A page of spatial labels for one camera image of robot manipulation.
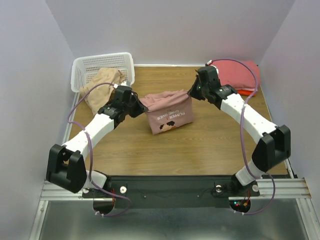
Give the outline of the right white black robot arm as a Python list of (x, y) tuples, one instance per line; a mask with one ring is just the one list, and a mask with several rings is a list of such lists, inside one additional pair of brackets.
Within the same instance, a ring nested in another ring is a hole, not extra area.
[(244, 188), (274, 166), (287, 160), (291, 155), (291, 130), (267, 120), (230, 86), (221, 85), (214, 66), (199, 68), (188, 95), (197, 100), (206, 100), (228, 114), (240, 125), (240, 132), (246, 131), (256, 147), (251, 159), (244, 160), (244, 167), (234, 176), (237, 188)]

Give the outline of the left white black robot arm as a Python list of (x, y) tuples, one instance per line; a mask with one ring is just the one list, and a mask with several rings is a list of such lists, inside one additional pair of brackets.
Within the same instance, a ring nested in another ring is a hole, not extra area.
[(116, 84), (113, 87), (113, 97), (98, 110), (87, 126), (82, 126), (81, 131), (64, 144), (51, 147), (45, 177), (48, 182), (72, 193), (84, 188), (105, 188), (107, 175), (92, 168), (86, 169), (86, 157), (93, 156), (93, 148), (126, 116), (136, 118), (148, 110), (131, 87)]

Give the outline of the white plastic laundry basket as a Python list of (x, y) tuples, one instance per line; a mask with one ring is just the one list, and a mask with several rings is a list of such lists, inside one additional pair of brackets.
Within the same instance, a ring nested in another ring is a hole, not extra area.
[(120, 70), (124, 82), (130, 87), (135, 82), (133, 57), (129, 52), (100, 54), (76, 58), (71, 68), (70, 87), (72, 92), (78, 93), (98, 73), (101, 68)]

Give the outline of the dusty pink t shirt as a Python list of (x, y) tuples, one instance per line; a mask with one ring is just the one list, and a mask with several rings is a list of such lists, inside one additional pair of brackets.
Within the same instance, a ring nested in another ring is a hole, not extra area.
[(153, 135), (190, 124), (195, 119), (192, 99), (185, 90), (148, 94), (139, 100), (147, 107), (145, 114)]

